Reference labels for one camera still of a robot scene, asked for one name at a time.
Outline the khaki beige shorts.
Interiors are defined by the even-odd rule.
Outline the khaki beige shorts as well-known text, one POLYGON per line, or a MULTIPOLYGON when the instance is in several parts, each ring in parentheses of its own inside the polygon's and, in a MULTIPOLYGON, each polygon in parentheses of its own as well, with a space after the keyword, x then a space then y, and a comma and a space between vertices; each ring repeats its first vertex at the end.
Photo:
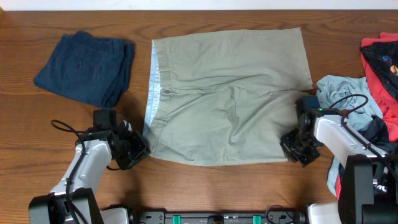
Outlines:
POLYGON ((284 162, 280 138, 312 86, 300 28, 155 39, 144 120, 151 156, 194 166, 284 162))

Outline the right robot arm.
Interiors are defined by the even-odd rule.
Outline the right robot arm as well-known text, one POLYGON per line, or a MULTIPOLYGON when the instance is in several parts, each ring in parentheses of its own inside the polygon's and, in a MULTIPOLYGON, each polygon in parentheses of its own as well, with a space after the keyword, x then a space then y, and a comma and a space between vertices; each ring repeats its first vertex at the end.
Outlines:
POLYGON ((298 125, 280 139, 287 157, 307 166, 325 146, 345 174, 338 201, 287 212, 293 223, 397 223, 397 156, 360 135, 338 109, 321 108, 316 96, 296 100, 295 109, 298 125))

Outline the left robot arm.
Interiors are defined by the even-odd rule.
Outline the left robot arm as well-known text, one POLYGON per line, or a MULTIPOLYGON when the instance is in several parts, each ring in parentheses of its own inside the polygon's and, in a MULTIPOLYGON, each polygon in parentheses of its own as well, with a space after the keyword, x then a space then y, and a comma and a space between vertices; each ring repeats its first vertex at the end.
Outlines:
POLYGON ((112 109, 95 110, 93 126, 78 132, 52 120, 52 126, 76 134, 75 156, 60 182, 49 194, 29 204, 31 223, 135 223, 123 205, 100 209, 95 192, 111 161, 119 170, 133 168, 150 154, 147 141, 126 120, 118 122, 112 109))

